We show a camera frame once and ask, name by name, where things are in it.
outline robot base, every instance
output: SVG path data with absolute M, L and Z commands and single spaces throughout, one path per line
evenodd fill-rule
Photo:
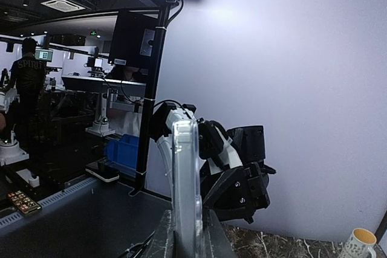
M 0 144 L 0 165 L 6 166 L 8 164 L 18 163 L 30 158 L 30 155 L 22 150 L 19 142 L 14 145 Z
M 115 134 L 115 130 L 109 128 L 109 123 L 100 124 L 97 122 L 93 122 L 92 127 L 86 128 L 86 132 L 99 137 Z

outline marble countertop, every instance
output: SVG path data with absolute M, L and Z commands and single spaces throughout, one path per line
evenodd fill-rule
M 223 228 L 238 257 L 337 258 L 343 247 L 343 243 L 283 237 L 225 224 Z M 387 258 L 378 245 L 375 251 L 378 258 Z

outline patterned mug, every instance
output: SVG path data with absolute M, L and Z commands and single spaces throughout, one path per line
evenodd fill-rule
M 339 258 L 376 258 L 374 245 L 376 237 L 370 231 L 357 228 L 353 230 L 350 238 L 344 244 Z

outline mug handle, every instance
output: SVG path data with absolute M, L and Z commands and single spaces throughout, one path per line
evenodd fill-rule
M 373 247 L 369 246 L 367 250 L 371 254 L 371 258 L 376 258 L 376 252 Z

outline monitor screen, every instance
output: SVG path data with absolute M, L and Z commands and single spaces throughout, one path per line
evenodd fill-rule
M 43 49 L 37 48 L 35 52 L 35 59 L 43 60 L 45 62 L 52 62 L 53 53 L 54 51 L 51 51 L 51 50 L 43 50 Z

